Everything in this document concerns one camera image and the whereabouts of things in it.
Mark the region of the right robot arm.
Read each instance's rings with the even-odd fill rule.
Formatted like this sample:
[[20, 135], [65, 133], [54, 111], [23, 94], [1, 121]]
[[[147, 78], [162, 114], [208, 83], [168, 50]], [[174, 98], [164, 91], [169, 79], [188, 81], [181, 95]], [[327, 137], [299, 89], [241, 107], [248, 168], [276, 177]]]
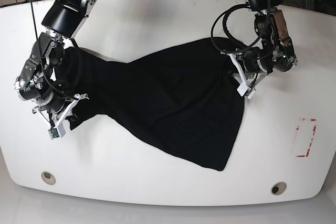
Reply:
[[51, 138], [64, 136], [64, 120], [76, 121], [74, 107], [92, 93], [82, 78], [85, 61], [75, 36], [96, 1], [55, 0], [41, 23], [46, 31], [36, 35], [14, 84], [22, 100], [36, 103], [32, 112], [49, 126]]

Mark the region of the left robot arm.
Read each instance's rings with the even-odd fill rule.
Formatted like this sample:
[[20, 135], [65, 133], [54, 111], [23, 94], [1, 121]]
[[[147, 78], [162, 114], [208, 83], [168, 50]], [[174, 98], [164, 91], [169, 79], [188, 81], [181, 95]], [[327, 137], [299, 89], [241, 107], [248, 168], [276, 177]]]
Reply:
[[240, 95], [252, 95], [255, 86], [273, 70], [287, 72], [297, 65], [283, 12], [278, 9], [281, 3], [282, 0], [245, 0], [245, 4], [230, 8], [224, 15], [222, 26], [225, 35], [237, 49], [244, 49], [247, 45], [230, 34], [227, 21], [230, 14], [239, 9], [249, 8], [255, 12], [254, 30], [263, 46], [230, 55], [241, 79], [237, 89]]

